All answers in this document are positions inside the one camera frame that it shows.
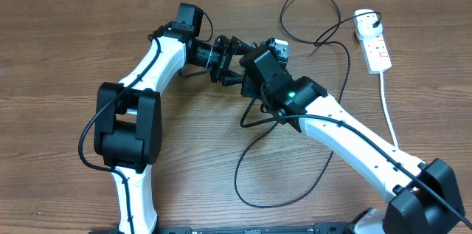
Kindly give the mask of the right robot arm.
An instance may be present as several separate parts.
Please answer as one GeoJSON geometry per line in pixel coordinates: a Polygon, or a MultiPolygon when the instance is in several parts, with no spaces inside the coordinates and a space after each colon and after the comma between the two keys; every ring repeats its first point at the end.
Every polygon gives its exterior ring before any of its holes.
{"type": "Polygon", "coordinates": [[[326,145],[361,174],[386,203],[370,208],[346,233],[449,233],[470,226],[453,169],[436,158],[427,164],[368,129],[327,90],[286,69],[287,43],[268,40],[240,59],[242,94],[262,101],[270,121],[290,124],[326,145]]]}

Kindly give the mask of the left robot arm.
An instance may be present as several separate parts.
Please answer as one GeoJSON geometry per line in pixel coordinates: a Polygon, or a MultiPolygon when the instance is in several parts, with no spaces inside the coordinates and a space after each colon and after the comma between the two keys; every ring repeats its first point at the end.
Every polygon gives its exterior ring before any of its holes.
{"type": "Polygon", "coordinates": [[[91,119],[94,150],[117,186],[121,219],[116,233],[155,233],[159,218],[153,205],[151,171],[162,146],[161,95],[186,64],[216,74],[233,55],[252,48],[236,37],[215,43],[199,39],[206,13],[181,3],[176,19],[149,34],[150,49],[118,83],[103,83],[91,119]]]}

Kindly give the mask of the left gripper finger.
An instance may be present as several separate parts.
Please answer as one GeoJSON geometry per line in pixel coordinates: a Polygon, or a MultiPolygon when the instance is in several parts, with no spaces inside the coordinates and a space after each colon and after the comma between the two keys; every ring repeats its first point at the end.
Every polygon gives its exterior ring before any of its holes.
{"type": "Polygon", "coordinates": [[[221,73],[220,82],[222,86],[240,84],[243,82],[243,76],[230,70],[224,71],[221,73]]]}
{"type": "Polygon", "coordinates": [[[246,55],[249,52],[255,50],[256,46],[249,46],[245,42],[241,41],[239,38],[232,37],[231,39],[231,48],[233,55],[246,55]]]}

